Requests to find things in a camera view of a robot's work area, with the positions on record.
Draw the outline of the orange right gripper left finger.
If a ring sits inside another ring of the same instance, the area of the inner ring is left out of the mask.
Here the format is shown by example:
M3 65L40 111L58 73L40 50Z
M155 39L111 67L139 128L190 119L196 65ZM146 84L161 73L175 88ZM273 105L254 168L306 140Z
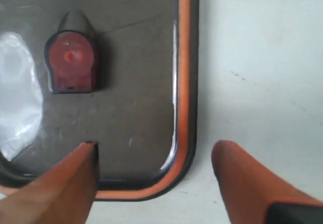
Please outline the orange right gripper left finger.
M1 200L1 223L86 223L99 179L98 144L85 142Z

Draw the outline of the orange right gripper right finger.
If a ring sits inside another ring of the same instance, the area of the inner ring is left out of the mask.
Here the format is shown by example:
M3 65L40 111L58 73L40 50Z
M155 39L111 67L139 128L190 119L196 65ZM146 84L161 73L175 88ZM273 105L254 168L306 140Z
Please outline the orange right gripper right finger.
M322 223L322 202L295 188L232 141L218 141L212 168L231 223Z

